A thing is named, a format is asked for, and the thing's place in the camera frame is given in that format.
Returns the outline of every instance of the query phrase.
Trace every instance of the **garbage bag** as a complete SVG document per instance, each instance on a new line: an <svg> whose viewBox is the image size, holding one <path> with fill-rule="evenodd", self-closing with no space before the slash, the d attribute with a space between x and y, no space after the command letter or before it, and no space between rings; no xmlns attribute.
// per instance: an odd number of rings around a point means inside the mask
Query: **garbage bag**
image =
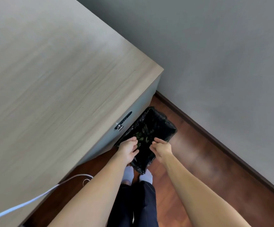
<svg viewBox="0 0 274 227"><path fill-rule="evenodd" d="M167 119L165 114L157 111L154 107L148 107L121 136L115 146L119 146L122 141L136 136L139 153L131 165L139 174L145 174L146 168L155 159L155 154L149 148L154 138L157 137L168 142L176 132L177 128Z"/></svg>

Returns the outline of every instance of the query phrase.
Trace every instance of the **cable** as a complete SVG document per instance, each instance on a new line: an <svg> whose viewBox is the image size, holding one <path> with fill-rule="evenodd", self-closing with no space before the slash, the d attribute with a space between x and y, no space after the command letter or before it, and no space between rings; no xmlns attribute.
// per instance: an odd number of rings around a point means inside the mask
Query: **cable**
<svg viewBox="0 0 274 227"><path fill-rule="evenodd" d="M0 217L6 215L6 214L8 214L8 213L11 213L11 212L13 212L14 210L17 210L17 209L19 209L19 208L21 208L21 207L24 207L24 206L26 206L26 205L28 205L28 204L30 204L30 203L36 201L37 199L39 199L39 198L41 198L42 196L44 196L44 195L48 194L49 192L51 192L53 189L59 187L59 186L62 185L63 183L66 183L67 181L69 181L69 180L71 180L72 178L77 177L77 176L89 176L90 178L93 178L93 176L91 176L91 175L89 175L89 174L77 174L77 175L74 175L73 177L70 177L69 179L63 181L62 183L59 183L59 184L55 185L54 187L52 187L52 188L49 189L48 191L44 192L43 194L37 196L36 198L33 198L33 199L31 199L31 200L29 200L29 201L27 201L27 202L24 202L24 203L22 203L22 204L20 204L20 205L14 206L14 207L12 207L12 208L10 208L10 209L7 209L7 210L1 212L1 213L0 213Z"/></svg>

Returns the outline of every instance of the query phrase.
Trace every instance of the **gray wall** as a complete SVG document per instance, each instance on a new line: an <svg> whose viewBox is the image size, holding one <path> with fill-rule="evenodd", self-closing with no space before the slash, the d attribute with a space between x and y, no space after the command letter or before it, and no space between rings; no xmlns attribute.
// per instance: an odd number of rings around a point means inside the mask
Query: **gray wall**
<svg viewBox="0 0 274 227"><path fill-rule="evenodd" d="M164 69L158 90L274 184L274 0L79 0Z"/></svg>

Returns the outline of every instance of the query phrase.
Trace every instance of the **baseboard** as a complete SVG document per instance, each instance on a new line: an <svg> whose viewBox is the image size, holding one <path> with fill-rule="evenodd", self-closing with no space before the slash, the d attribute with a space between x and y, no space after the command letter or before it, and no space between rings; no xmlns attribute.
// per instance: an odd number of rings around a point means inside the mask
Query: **baseboard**
<svg viewBox="0 0 274 227"><path fill-rule="evenodd" d="M232 160L234 160L237 164L239 164L256 180L258 180L265 187L267 187L271 192L274 193L274 185L271 182L269 182L266 178L264 178L261 174L259 174L259 172L257 172L254 168L248 165L245 161L243 161L239 156L237 156L230 149L228 149L223 143L221 143L218 139L212 136L207 130L205 130L202 126L196 123L191 117L189 117L182 110L180 110L176 105L174 105L171 101L169 101L160 92L156 91L155 96L159 100L161 100L166 106L168 106L172 111L174 111L177 115L179 115L182 119L184 119L184 121L186 121L194 129L196 129L199 133L201 133L204 137L206 137L211 143L217 146L222 152L224 152L227 156L229 156Z"/></svg>

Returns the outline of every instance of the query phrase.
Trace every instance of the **white sock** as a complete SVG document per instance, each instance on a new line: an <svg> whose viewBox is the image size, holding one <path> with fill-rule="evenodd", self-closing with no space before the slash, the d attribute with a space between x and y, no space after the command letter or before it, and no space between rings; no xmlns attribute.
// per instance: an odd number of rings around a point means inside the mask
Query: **white sock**
<svg viewBox="0 0 274 227"><path fill-rule="evenodd" d="M121 183L123 183L124 181L127 181L127 182L130 182L130 185L131 185L133 178L134 178L134 169L132 166L127 166L124 169L124 174L123 174Z"/></svg>
<svg viewBox="0 0 274 227"><path fill-rule="evenodd" d="M145 181L145 182L153 184L153 176L152 176L151 172L148 169L146 169L146 173L139 176L139 181L140 182Z"/></svg>

